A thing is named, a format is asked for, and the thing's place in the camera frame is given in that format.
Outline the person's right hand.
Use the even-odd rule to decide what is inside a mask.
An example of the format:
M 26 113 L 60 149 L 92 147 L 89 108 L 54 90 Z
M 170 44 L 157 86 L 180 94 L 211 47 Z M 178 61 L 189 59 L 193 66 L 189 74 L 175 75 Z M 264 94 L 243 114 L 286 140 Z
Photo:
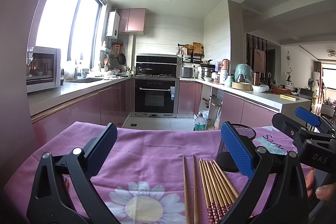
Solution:
M 306 189 L 307 189 L 307 196 L 310 198 L 313 193 L 315 196 L 321 201 L 328 201 L 334 195 L 336 186 L 335 183 L 329 185 L 323 185 L 313 191 L 313 186 L 315 183 L 315 176 L 314 176 L 314 168 L 310 167 L 310 171 L 307 174 L 306 178 Z

